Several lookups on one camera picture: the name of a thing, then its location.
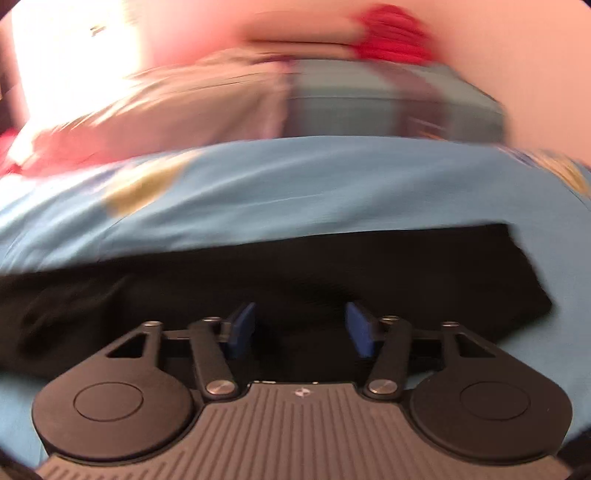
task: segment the logo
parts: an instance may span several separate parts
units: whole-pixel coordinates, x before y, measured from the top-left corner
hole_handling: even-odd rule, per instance
[[[308,397],[308,396],[312,395],[312,390],[310,390],[309,388],[301,387],[301,388],[298,388],[294,392],[294,394],[296,397],[304,398],[304,397]]]

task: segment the red fabric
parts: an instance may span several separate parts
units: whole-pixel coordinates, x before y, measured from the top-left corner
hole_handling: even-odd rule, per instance
[[[415,55],[425,59],[431,58],[431,51],[422,45],[411,45],[404,41],[393,41],[388,40],[387,38],[370,38],[363,43],[363,51],[369,50],[391,51]]]
[[[365,41],[369,41],[368,39],[372,39],[372,38],[377,38],[379,40],[392,40],[392,41],[398,41],[398,42],[405,42],[408,45],[416,45],[417,47],[422,47],[423,45],[425,45],[425,37],[420,37],[419,35],[409,35],[407,33],[402,33],[404,32],[403,30],[399,33],[396,32],[394,29],[392,29],[392,31],[390,32],[384,32],[383,35],[381,35],[380,37],[377,36],[373,36],[370,37],[368,36]]]
[[[367,35],[353,48],[360,59],[388,60],[424,65],[433,61],[429,36],[421,22],[400,7],[376,4],[358,20]]]
[[[396,63],[411,63],[414,65],[425,65],[431,61],[429,59],[425,59],[424,57],[410,55],[408,53],[397,53],[394,51],[377,50],[371,48],[364,50],[363,56],[360,56],[360,58],[369,60],[394,61]]]

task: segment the blue bedsheet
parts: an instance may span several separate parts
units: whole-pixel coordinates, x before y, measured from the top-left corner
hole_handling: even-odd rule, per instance
[[[235,142],[180,155],[171,184],[134,213],[122,213],[121,199],[106,202],[113,176],[158,170],[174,154],[43,181],[0,179],[0,272],[320,233],[508,222],[555,308],[502,346],[568,393],[570,436],[591,424],[585,169],[569,163],[564,173],[564,159],[495,147],[379,137]],[[149,174],[137,178],[153,185]],[[27,382],[0,377],[0,444],[35,464],[28,408],[38,386]]]

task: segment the black plastic device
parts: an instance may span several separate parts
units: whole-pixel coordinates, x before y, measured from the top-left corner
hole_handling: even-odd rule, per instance
[[[571,421],[563,390],[455,322],[415,330],[350,303],[346,327],[374,361],[364,385],[253,381],[240,358],[255,306],[165,332],[145,322],[49,383],[33,422],[46,480],[566,479],[554,454]],[[186,382],[162,368],[193,359]],[[409,362],[435,373],[405,390]]]

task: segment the sunlight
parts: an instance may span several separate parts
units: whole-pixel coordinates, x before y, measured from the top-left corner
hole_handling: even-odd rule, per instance
[[[32,118],[64,118],[113,98],[140,67],[126,0],[21,0],[12,11],[17,61]]]

